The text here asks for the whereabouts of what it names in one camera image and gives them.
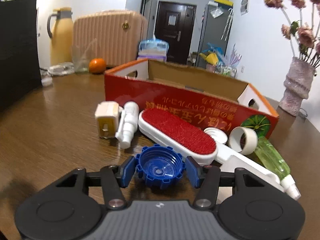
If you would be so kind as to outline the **red lint brush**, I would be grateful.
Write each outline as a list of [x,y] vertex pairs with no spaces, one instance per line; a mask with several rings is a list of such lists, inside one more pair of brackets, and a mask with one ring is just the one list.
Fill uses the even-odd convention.
[[234,164],[239,164],[276,189],[284,191],[273,172],[215,141],[201,129],[170,112],[157,108],[145,109],[139,114],[138,127],[146,137],[161,146],[173,148],[184,159],[192,157],[200,166],[210,165],[213,161],[223,165],[231,159]]

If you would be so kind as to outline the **white round lid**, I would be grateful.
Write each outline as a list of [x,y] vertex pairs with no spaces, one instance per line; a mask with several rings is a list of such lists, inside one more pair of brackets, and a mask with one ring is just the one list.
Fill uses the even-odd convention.
[[227,134],[218,128],[207,127],[206,129],[204,129],[204,133],[212,137],[216,142],[220,144],[225,145],[228,141]]

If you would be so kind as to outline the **blue plastic cap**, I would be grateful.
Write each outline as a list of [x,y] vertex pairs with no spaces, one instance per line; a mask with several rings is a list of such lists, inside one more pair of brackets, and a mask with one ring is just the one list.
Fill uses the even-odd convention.
[[160,190],[178,183],[185,171],[181,154],[159,144],[143,147],[135,156],[135,163],[137,175],[145,185]]

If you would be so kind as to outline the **white tape roll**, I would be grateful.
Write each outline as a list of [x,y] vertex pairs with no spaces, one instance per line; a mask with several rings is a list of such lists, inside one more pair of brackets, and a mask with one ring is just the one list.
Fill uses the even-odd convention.
[[228,138],[228,146],[242,155],[252,154],[257,144],[258,137],[256,132],[246,127],[234,128]]

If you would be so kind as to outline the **small white spray bottle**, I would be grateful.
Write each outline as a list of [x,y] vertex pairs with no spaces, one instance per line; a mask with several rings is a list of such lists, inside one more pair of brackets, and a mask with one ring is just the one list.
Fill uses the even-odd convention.
[[138,116],[138,105],[133,101],[125,103],[123,110],[121,111],[118,130],[115,134],[121,149],[125,150],[131,147],[134,133],[138,129]]

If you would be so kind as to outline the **green spray bottle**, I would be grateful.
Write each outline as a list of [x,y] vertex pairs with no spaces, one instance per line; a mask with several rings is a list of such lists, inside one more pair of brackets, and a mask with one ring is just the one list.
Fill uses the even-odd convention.
[[301,194],[291,176],[290,167],[274,146],[265,137],[259,137],[254,152],[264,167],[278,176],[285,193],[298,200]]

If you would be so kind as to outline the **white yellow square container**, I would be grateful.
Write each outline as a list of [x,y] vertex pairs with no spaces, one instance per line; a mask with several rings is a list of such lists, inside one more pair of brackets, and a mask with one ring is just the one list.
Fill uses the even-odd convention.
[[95,110],[98,135],[100,138],[114,138],[119,126],[119,104],[115,101],[103,101]]

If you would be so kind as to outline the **red cardboard box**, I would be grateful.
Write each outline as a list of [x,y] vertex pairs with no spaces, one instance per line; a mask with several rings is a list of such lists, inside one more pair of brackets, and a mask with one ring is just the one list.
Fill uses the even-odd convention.
[[104,84],[107,101],[169,111],[201,129],[245,126],[268,138],[279,120],[252,84],[202,68],[140,59],[107,70]]

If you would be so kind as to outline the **orange fruit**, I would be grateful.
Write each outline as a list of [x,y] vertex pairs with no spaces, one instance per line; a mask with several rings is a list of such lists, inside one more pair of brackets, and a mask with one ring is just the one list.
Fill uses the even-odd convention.
[[106,70],[106,68],[107,64],[105,60],[102,58],[96,58],[90,61],[88,70],[92,74],[101,74]]

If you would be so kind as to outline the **small white cap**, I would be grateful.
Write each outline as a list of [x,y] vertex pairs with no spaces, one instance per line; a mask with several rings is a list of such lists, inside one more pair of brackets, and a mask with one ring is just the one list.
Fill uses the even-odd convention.
[[42,78],[41,82],[42,82],[43,87],[48,87],[53,84],[53,78],[50,76],[46,76],[46,77]]

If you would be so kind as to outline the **yellow watering can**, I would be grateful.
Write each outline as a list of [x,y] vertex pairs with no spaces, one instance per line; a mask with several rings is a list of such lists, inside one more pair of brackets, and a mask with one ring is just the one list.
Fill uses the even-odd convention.
[[215,66],[219,62],[219,58],[215,52],[208,51],[208,55],[205,55],[204,53],[199,53],[199,56],[204,59],[208,64],[211,64],[212,66]]

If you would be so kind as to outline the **clear glass cup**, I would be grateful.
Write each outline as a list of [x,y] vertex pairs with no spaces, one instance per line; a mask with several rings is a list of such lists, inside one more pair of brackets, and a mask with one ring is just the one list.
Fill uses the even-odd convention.
[[86,45],[72,45],[72,60],[74,72],[84,74],[89,72],[89,64],[95,58],[97,48],[97,39],[94,38]]

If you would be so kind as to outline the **pink textured vase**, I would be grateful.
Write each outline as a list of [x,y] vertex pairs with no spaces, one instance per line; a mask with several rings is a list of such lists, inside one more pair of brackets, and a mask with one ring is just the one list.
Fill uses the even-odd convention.
[[297,116],[302,101],[309,98],[315,68],[297,57],[293,57],[284,80],[285,91],[279,107],[292,116]]

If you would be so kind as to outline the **blue tissue pack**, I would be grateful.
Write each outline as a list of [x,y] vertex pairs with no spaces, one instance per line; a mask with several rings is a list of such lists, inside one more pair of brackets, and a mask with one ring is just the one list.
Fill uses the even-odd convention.
[[168,42],[153,37],[151,40],[143,40],[139,43],[137,59],[152,59],[166,62],[168,50]]

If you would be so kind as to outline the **black paper bag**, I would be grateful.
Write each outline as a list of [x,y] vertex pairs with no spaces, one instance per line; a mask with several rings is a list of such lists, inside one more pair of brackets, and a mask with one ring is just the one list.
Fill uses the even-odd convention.
[[42,86],[36,0],[1,2],[1,111]]

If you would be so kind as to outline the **pink ribbed suitcase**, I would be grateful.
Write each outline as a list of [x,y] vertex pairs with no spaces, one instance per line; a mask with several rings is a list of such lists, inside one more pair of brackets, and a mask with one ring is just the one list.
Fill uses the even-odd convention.
[[132,10],[108,10],[77,18],[73,26],[73,52],[102,58],[116,67],[134,61],[140,41],[146,39],[148,20]]

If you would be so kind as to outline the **yellow thermos jug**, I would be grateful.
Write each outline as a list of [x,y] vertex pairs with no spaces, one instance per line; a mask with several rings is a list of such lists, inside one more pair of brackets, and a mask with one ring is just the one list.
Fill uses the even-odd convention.
[[72,9],[54,9],[47,19],[50,38],[50,65],[72,61],[73,20]]

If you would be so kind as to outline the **grey refrigerator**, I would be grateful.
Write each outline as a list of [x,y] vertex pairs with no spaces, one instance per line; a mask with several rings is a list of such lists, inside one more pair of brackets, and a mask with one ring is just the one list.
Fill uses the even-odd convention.
[[233,7],[214,3],[206,5],[202,20],[201,34],[197,53],[208,54],[211,46],[220,48],[221,55],[225,56],[228,39],[226,37],[228,28],[227,21]]

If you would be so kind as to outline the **dark entrance door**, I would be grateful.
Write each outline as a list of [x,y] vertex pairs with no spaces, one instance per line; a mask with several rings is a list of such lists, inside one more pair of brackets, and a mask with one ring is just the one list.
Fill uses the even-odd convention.
[[163,1],[158,3],[155,37],[169,44],[167,61],[187,63],[195,13],[195,5]]

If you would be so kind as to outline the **dried pink roses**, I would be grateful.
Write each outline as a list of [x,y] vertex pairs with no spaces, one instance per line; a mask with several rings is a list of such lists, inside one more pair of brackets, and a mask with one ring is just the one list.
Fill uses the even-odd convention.
[[279,9],[284,14],[288,24],[281,26],[282,36],[298,46],[298,59],[310,64],[314,69],[319,68],[319,24],[315,22],[315,13],[319,13],[319,0],[309,0],[311,3],[311,23],[303,21],[302,10],[306,8],[306,0],[289,0],[299,12],[299,19],[290,20],[284,0],[263,0],[268,8]]

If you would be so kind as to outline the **yellow box on fridge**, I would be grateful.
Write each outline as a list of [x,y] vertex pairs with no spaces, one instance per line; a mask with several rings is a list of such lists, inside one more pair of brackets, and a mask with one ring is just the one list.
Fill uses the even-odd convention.
[[220,4],[224,4],[224,5],[227,5],[227,6],[230,6],[230,7],[233,6],[233,2],[228,1],[228,0],[214,0],[214,2],[220,3]]

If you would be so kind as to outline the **wall picture frame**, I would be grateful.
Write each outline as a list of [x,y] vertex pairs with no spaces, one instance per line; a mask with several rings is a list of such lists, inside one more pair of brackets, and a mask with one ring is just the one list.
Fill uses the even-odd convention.
[[241,0],[240,14],[244,15],[249,11],[249,0]]

